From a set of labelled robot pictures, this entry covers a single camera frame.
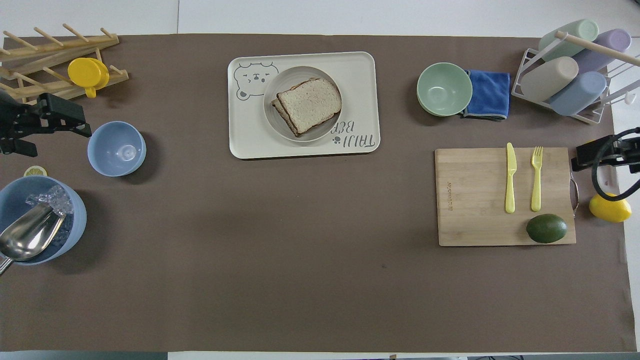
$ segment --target avocado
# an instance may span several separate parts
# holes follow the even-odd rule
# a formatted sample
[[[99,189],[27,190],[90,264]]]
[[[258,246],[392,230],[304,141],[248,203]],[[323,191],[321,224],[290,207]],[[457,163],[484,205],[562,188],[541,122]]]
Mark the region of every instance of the avocado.
[[[567,225],[555,214],[538,215],[527,223],[527,234],[536,243],[552,243],[564,238]]]

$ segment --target yellow cup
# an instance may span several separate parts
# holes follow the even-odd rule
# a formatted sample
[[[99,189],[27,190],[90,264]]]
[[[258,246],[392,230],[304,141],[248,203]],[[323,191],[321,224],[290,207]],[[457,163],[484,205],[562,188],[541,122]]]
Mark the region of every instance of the yellow cup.
[[[95,91],[104,88],[109,82],[109,70],[99,60],[93,58],[77,58],[69,63],[69,78],[77,86],[84,88],[86,96],[95,97]]]

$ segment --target bread slice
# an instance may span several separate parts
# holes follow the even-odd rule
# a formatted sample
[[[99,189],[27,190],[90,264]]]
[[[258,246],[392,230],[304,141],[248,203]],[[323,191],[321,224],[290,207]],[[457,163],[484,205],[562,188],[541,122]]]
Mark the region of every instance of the bread slice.
[[[327,79],[311,78],[280,92],[271,101],[295,136],[332,118],[342,109],[338,89]]]

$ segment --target round white plate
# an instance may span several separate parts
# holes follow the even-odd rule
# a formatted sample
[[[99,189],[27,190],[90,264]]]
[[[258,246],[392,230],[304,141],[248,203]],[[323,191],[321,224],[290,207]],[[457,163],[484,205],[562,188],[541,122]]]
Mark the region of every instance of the round white plate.
[[[340,113],[334,115],[329,120],[318,126],[312,127],[299,137],[293,135],[293,132],[289,129],[286,121],[280,116],[273,105],[271,105],[271,101],[276,99],[277,93],[287,91],[310,78],[325,78],[338,88],[333,79],[324,71],[315,67],[298,66],[279,73],[275,79],[269,82],[264,92],[264,114],[267,121],[269,121],[271,127],[273,127],[279,135],[294,142],[312,142],[322,138],[331,131],[331,128],[335,125],[336,121],[338,121],[338,117],[340,116]]]

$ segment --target bowl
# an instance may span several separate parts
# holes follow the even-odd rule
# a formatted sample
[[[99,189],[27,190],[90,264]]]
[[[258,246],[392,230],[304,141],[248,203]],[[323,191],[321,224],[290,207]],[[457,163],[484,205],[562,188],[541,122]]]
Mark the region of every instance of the bowl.
[[[269,82],[269,84],[267,84],[267,88],[264,91],[264,114],[269,125],[278,133],[278,135],[293,142],[313,142],[322,138],[331,131],[342,113],[339,112],[335,114],[329,120],[312,127],[300,136],[293,134],[285,120],[280,116],[278,111],[275,110],[273,105],[271,105],[271,101],[276,98],[277,93],[287,91],[293,86],[307,81],[310,78],[325,78],[338,89],[338,92],[340,92],[340,88],[336,85],[331,76],[320,69],[309,66],[292,67],[279,73]]]
[[[147,155],[145,139],[124,121],[108,122],[89,138],[87,156],[95,171],[104,176],[124,176],[136,171]]]
[[[455,115],[471,101],[473,89],[469,75],[452,63],[435,63],[418,78],[418,101],[436,116]]]
[[[29,195],[45,193],[55,185],[60,185],[66,191],[74,209],[74,213],[67,215],[62,225],[62,227],[70,228],[70,231],[66,238],[54,238],[54,241],[33,259],[14,262],[17,265],[37,265],[53,260],[69,251],[80,240],[84,232],[86,208],[80,196],[73,189],[48,176],[21,177],[0,190],[0,229],[4,230],[32,208],[26,203]]]

